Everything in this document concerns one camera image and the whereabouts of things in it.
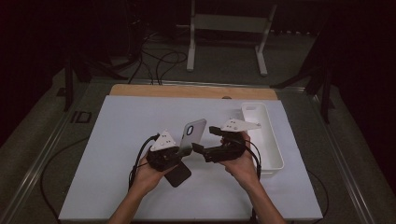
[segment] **white plastic tray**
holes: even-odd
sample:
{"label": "white plastic tray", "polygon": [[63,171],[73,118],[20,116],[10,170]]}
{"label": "white plastic tray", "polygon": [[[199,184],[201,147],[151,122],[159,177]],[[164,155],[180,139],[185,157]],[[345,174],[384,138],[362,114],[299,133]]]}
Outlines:
{"label": "white plastic tray", "polygon": [[[284,162],[265,104],[243,103],[242,112],[245,121],[260,123],[262,126],[260,129],[247,131],[247,134],[250,136],[250,142],[260,151],[262,158],[262,177],[271,177],[284,167]],[[254,146],[251,146],[251,149],[253,152],[256,151]]]}

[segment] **white tabletop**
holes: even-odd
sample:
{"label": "white tabletop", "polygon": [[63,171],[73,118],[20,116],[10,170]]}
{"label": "white tabletop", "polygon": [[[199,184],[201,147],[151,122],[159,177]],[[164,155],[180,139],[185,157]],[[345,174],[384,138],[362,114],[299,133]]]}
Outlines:
{"label": "white tabletop", "polygon": [[[128,175],[143,143],[168,130],[179,143],[184,125],[206,119],[221,126],[243,119],[241,104],[262,102],[273,124],[285,167],[262,178],[267,193],[284,218],[321,218],[303,160],[280,101],[215,100],[107,96],[66,196],[59,219],[108,219],[127,193]],[[219,145],[206,128],[201,145]],[[246,220],[251,204],[234,178],[216,163],[192,153],[183,159],[192,175],[178,188],[163,178],[147,195],[136,220]]]}

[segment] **cable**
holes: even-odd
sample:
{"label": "cable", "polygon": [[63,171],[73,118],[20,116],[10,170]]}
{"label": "cable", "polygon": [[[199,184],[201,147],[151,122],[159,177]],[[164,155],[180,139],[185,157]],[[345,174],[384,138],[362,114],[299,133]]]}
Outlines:
{"label": "cable", "polygon": [[153,76],[152,76],[152,73],[151,73],[151,69],[149,68],[149,65],[148,64],[146,64],[145,62],[143,62],[143,65],[145,65],[146,66],[146,69],[148,70],[148,77],[149,77],[149,79],[150,79],[150,85],[154,85],[154,78],[153,78]]}
{"label": "cable", "polygon": [[52,206],[52,204],[50,204],[50,201],[49,201],[49,199],[47,198],[47,196],[46,196],[46,194],[45,194],[45,191],[44,191],[44,173],[46,173],[46,170],[47,170],[49,164],[52,162],[52,160],[53,160],[56,156],[58,156],[59,154],[61,154],[61,152],[65,151],[65,150],[69,149],[70,147],[73,147],[73,146],[75,146],[75,145],[77,145],[77,144],[79,144],[79,143],[81,143],[81,142],[84,142],[84,141],[86,141],[86,140],[89,139],[89,138],[90,138],[90,137],[88,136],[88,137],[86,137],[86,138],[83,138],[83,139],[81,139],[81,140],[78,140],[77,142],[75,142],[75,143],[73,143],[73,144],[71,144],[71,145],[69,145],[69,146],[67,146],[67,147],[63,147],[61,150],[59,150],[57,153],[55,153],[53,156],[51,156],[51,157],[49,158],[49,161],[47,162],[47,164],[44,166],[43,172],[42,172],[41,175],[40,175],[40,192],[41,192],[41,195],[43,196],[44,202],[46,203],[47,207],[49,208],[49,210],[51,211],[51,213],[52,213],[53,216],[55,217],[56,222],[57,222],[58,224],[62,224],[62,221],[58,219],[58,213],[55,211],[55,208]]}
{"label": "cable", "polygon": [[[260,160],[257,159],[256,154],[254,154],[253,151],[252,151],[249,147],[247,147],[246,144],[244,144],[243,146],[244,146],[245,150],[247,150],[247,151],[251,154],[251,156],[253,157],[253,159],[256,161],[256,165],[257,165],[257,167],[256,167],[256,175],[257,175],[257,177],[258,177],[259,180],[260,180],[260,178],[262,177],[262,159],[260,159]],[[254,223],[254,224],[259,223],[258,220],[257,220],[256,211],[254,210],[254,208],[251,209],[250,222],[251,222],[251,223]]]}
{"label": "cable", "polygon": [[142,165],[138,165],[139,161],[140,161],[140,157],[142,156],[142,152],[145,149],[146,145],[151,141],[151,140],[157,140],[158,137],[160,137],[160,135],[157,133],[156,135],[151,136],[150,138],[148,138],[148,140],[146,140],[146,142],[143,144],[143,146],[140,148],[139,153],[137,154],[136,157],[136,161],[134,162],[134,167],[132,168],[131,173],[129,173],[129,187],[128,190],[131,188],[132,184],[134,183],[134,178],[136,177],[136,172],[137,172],[137,168],[142,166],[142,165],[146,165],[146,164],[142,164]]}
{"label": "cable", "polygon": [[326,194],[326,209],[324,210],[323,218],[321,218],[321,219],[319,219],[319,220],[317,220],[317,221],[315,221],[315,222],[312,223],[312,224],[316,224],[316,223],[319,223],[321,220],[323,220],[323,219],[326,217],[327,212],[329,211],[329,205],[330,205],[329,192],[327,191],[325,185],[323,184],[323,182],[320,180],[320,178],[319,178],[317,175],[315,175],[314,173],[312,173],[312,172],[309,171],[309,170],[306,170],[306,171],[307,171],[309,174],[311,174],[312,176],[314,176],[314,177],[319,181],[320,185],[323,187],[324,192],[325,192],[325,194]]}
{"label": "cable", "polygon": [[[159,58],[159,57],[154,56],[154,55],[152,55],[152,54],[150,54],[150,53],[148,53],[148,52],[146,52],[146,51],[144,51],[144,50],[142,49],[142,52],[143,52],[143,53],[145,53],[145,54],[147,54],[148,56],[150,56],[150,57],[152,57],[152,58],[158,60],[157,65],[156,65],[156,69],[155,69],[155,75],[156,75],[158,84],[159,84],[159,85],[162,85],[162,84],[163,84],[163,77],[164,77],[164,75],[165,75],[166,73],[168,73],[172,68],[174,68],[178,63],[184,63],[184,62],[187,60],[188,57],[187,57],[187,54],[185,54],[185,53],[183,53],[183,52],[175,51],[175,50],[173,50],[173,49],[156,49],[156,50],[171,50],[171,52],[165,53],[161,58]],[[166,57],[168,57],[169,55],[172,55],[172,54],[176,54],[176,56],[177,56],[177,60],[176,60],[175,62],[166,61],[166,60],[164,59],[164,58],[166,58]],[[169,67],[165,72],[163,72],[162,74],[160,74],[160,73],[159,73],[159,67],[160,67],[160,64],[161,64],[161,63],[170,63],[170,64],[172,64],[172,66]]]}
{"label": "cable", "polygon": [[164,41],[167,41],[167,40],[171,40],[171,39],[172,39],[171,37],[168,37],[168,36],[160,36],[160,38],[158,38],[158,39],[152,38],[152,37],[154,37],[155,35],[159,35],[159,34],[160,34],[160,33],[155,32],[155,33],[149,35],[149,36],[148,36],[148,41],[150,41],[150,42],[156,42],[156,43],[161,43],[161,42],[164,42]]}
{"label": "cable", "polygon": [[149,163],[148,163],[148,162],[145,162],[145,163],[143,163],[143,164],[141,164],[141,165],[138,165],[137,168],[139,168],[139,167],[141,167],[141,166],[144,166],[144,165],[147,165],[147,164],[149,164]]}
{"label": "cable", "polygon": [[106,68],[111,69],[113,71],[121,71],[121,70],[127,69],[127,68],[131,67],[132,65],[134,65],[136,63],[136,61],[137,61],[137,59],[134,59],[134,60],[128,59],[128,62],[126,62],[126,63],[120,63],[120,64],[109,66]]}
{"label": "cable", "polygon": [[254,145],[252,142],[250,142],[250,141],[248,141],[248,140],[245,140],[245,142],[247,142],[247,143],[253,145],[253,146],[256,148],[256,151],[257,151],[257,153],[259,154],[260,164],[262,164],[262,155],[260,154],[260,151],[259,151],[259,149],[256,147],[256,145]]}
{"label": "cable", "polygon": [[137,68],[134,70],[134,73],[133,73],[133,74],[131,75],[131,77],[129,78],[128,84],[131,84],[132,79],[134,78],[134,76],[136,76],[137,72],[138,72],[139,69],[140,69],[140,66],[142,66],[142,62],[143,62],[142,53],[140,52],[140,54],[139,54],[139,65],[137,66]]}

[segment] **metal stand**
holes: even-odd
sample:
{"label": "metal stand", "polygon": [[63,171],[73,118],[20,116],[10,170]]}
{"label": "metal stand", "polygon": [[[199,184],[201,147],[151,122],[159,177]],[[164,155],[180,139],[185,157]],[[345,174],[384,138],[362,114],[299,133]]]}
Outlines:
{"label": "metal stand", "polygon": [[257,62],[259,64],[260,75],[266,77],[268,74],[265,66],[262,51],[270,32],[272,20],[276,11],[273,5],[268,18],[258,17],[236,17],[222,15],[206,15],[195,13],[195,0],[191,0],[191,25],[190,25],[190,48],[187,60],[187,71],[192,72],[195,60],[195,29],[219,30],[219,31],[239,31],[262,34],[262,42],[256,46]]}
{"label": "metal stand", "polygon": [[78,75],[78,79],[83,82],[89,82],[91,75],[88,72],[87,64],[102,71],[105,75],[113,77],[117,80],[127,80],[128,77],[122,77],[119,74],[104,67],[96,60],[87,55],[77,52],[76,50],[67,49],[64,59],[64,78],[65,78],[65,105],[64,111],[67,111],[71,104],[73,104],[73,71]]}
{"label": "metal stand", "polygon": [[313,66],[307,71],[300,72],[297,76],[291,77],[286,81],[275,85],[270,85],[270,88],[284,89],[285,87],[288,87],[289,85],[306,77],[311,77],[304,90],[308,95],[317,94],[320,87],[323,86],[320,114],[326,121],[326,123],[329,123],[328,115],[330,103],[330,88],[332,83],[332,71],[329,65]]}

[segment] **phone case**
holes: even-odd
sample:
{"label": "phone case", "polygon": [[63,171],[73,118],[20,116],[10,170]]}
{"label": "phone case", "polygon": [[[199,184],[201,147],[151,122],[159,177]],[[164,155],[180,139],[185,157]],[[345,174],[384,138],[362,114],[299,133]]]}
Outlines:
{"label": "phone case", "polygon": [[190,155],[192,152],[192,143],[199,144],[206,127],[206,119],[199,119],[186,124],[183,136],[180,142],[180,151]]}

